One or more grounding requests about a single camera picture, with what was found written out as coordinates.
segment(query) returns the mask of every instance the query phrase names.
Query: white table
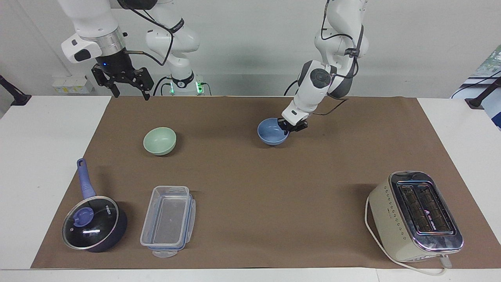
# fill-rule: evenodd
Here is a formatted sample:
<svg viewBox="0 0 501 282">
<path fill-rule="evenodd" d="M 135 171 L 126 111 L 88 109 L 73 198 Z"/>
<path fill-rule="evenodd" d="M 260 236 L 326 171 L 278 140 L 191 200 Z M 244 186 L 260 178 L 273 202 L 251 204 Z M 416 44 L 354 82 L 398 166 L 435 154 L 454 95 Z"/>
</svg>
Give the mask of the white table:
<svg viewBox="0 0 501 282">
<path fill-rule="evenodd" d="M 441 277 L 372 268 L 29 270 L 109 100 L 34 96 L 0 119 L 0 281 L 501 281 L 501 269 L 452 269 Z M 501 132 L 462 100 L 419 102 L 501 241 Z"/>
</svg>

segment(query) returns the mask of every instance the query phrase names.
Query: toaster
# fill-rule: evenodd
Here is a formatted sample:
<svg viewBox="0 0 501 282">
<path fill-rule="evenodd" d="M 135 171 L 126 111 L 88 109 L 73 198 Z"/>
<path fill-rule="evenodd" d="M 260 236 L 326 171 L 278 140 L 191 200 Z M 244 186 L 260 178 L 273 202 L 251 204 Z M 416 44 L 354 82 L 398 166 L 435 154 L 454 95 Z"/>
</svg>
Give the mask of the toaster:
<svg viewBox="0 0 501 282">
<path fill-rule="evenodd" d="M 463 247 L 442 195 L 423 172 L 392 173 L 370 193 L 368 202 L 382 246 L 396 261 L 443 257 Z"/>
</svg>

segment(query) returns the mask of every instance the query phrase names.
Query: blue handle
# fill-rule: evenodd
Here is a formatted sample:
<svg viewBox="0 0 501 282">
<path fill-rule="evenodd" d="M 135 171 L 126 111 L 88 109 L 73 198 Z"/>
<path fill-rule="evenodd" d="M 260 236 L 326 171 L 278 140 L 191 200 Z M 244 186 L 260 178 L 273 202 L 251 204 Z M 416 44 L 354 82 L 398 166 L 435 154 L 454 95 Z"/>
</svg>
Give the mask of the blue handle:
<svg viewBox="0 0 501 282">
<path fill-rule="evenodd" d="M 94 197 L 96 192 L 94 191 L 94 188 L 92 188 L 91 181 L 89 180 L 89 172 L 87 171 L 87 163 L 85 162 L 85 159 L 79 159 L 77 161 L 77 171 L 84 199 Z"/>
</svg>

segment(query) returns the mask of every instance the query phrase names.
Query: clear plastic container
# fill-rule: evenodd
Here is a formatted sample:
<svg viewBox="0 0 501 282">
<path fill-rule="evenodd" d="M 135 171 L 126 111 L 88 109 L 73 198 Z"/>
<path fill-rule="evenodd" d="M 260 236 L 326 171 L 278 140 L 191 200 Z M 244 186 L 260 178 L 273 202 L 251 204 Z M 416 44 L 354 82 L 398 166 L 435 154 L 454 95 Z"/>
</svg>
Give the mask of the clear plastic container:
<svg viewBox="0 0 501 282">
<path fill-rule="evenodd" d="M 191 238 L 195 211 L 195 200 L 187 187 L 155 187 L 141 232 L 141 245 L 157 257 L 177 254 Z"/>
</svg>

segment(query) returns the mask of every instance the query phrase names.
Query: white power cord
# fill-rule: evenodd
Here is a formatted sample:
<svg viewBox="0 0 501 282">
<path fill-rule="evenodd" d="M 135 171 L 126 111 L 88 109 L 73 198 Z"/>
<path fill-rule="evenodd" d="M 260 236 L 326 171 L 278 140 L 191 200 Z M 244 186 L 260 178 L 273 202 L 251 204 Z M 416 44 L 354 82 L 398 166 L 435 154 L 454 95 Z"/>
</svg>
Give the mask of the white power cord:
<svg viewBox="0 0 501 282">
<path fill-rule="evenodd" d="M 427 272 L 427 271 L 424 271 L 424 270 L 421 270 L 421 269 L 418 269 L 418 268 L 415 268 L 415 267 L 412 267 L 412 266 L 409 266 L 409 265 L 406 265 L 404 263 L 401 263 L 399 261 L 396 261 L 394 260 L 392 257 L 390 257 L 390 255 L 388 255 L 388 253 L 386 252 L 386 250 L 383 248 L 383 245 L 381 245 L 381 243 L 379 242 L 379 240 L 376 238 L 376 235 L 374 235 L 374 232 L 372 232 L 372 229 L 369 227 L 369 223 L 367 223 L 367 209 L 369 208 L 369 197 L 367 197 L 367 201 L 365 202 L 365 226 L 367 226 L 367 229 L 369 230 L 369 232 L 371 233 L 372 235 L 372 238 L 374 238 L 374 240 L 376 241 L 376 243 L 378 244 L 378 246 L 381 248 L 381 250 L 383 251 L 383 253 L 394 263 L 400 265 L 400 266 L 403 266 L 403 267 L 406 267 L 408 269 L 411 269 L 413 271 L 417 271 L 417 272 L 420 272 L 420 273 L 423 273 L 423 274 L 427 274 L 427 275 L 431 275 L 431 276 L 440 276 L 442 274 L 444 274 L 446 271 L 447 271 L 447 268 L 449 267 L 446 267 L 445 264 L 444 264 L 444 260 L 446 261 L 449 261 L 448 260 L 448 257 L 447 255 L 445 256 L 442 256 L 440 258 L 440 262 L 442 262 L 442 265 L 444 266 L 444 268 L 438 272 L 438 273 L 432 273 L 432 272 Z"/>
</svg>

